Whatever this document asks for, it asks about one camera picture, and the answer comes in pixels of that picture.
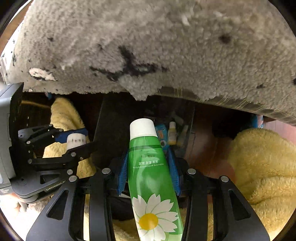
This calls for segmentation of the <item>white small jar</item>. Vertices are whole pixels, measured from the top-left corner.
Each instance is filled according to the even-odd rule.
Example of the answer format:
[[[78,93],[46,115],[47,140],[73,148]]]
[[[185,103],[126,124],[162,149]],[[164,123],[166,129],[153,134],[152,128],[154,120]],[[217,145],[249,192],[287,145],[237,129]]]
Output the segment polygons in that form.
[[[70,150],[70,149],[85,145],[86,143],[87,143],[86,135],[82,133],[71,133],[67,137],[66,150]]]

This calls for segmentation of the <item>green daisy lotion tube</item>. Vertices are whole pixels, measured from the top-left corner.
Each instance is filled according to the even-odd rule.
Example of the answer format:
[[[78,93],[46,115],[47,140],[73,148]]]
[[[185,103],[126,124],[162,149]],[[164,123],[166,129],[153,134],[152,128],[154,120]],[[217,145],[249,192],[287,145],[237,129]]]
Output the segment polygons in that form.
[[[157,133],[130,140],[127,178],[140,240],[181,240],[178,201]]]

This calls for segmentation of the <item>blue wet wipes packet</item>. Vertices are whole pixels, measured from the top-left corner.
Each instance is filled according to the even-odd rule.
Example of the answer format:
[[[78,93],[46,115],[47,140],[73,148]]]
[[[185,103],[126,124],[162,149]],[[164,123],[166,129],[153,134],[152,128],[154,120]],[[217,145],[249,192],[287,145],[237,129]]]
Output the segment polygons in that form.
[[[163,151],[166,153],[167,149],[169,148],[168,130],[163,123],[155,126],[155,129],[156,129],[156,133],[157,133],[159,142],[161,144],[161,147],[162,147]]]

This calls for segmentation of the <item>yellow small bottle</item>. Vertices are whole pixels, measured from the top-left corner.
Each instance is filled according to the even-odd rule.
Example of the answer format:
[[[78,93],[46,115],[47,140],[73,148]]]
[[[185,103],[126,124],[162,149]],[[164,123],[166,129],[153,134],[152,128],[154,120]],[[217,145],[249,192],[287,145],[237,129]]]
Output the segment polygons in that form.
[[[170,146],[174,146],[177,143],[177,130],[176,130],[176,123],[171,121],[169,124],[168,130],[168,144]]]

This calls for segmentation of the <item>black trash bin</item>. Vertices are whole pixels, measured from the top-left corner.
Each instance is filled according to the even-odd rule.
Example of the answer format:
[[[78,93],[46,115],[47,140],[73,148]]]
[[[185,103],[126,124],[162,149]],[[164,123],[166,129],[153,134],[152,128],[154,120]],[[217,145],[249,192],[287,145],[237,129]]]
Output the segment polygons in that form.
[[[194,103],[189,100],[155,95],[136,101],[128,93],[107,94],[94,135],[97,151],[92,161],[98,168],[108,167],[113,159],[124,157],[131,139],[154,136],[153,126],[169,126],[171,121],[180,132],[184,125],[191,126],[193,114]]]

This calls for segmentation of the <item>yellow fluffy trousers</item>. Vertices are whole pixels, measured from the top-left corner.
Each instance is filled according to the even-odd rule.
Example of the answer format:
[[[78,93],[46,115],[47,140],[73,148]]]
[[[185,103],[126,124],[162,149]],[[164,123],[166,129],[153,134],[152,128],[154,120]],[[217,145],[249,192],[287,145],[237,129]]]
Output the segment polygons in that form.
[[[51,106],[51,124],[65,131],[84,128],[72,103],[57,97]],[[295,210],[295,144],[279,134],[249,128],[232,142],[227,162],[234,169],[235,184],[251,204],[270,240],[287,224]],[[66,144],[45,148],[43,157],[60,157]],[[116,240],[139,240],[135,221],[114,221]]]

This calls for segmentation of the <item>grey patterned fleece bedspread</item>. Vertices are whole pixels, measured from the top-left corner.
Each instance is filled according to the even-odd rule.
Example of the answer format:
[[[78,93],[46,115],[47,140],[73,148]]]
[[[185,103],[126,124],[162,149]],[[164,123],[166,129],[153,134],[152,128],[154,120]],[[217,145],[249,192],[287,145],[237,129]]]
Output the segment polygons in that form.
[[[28,92],[129,92],[295,125],[295,1],[33,1],[1,52]]]

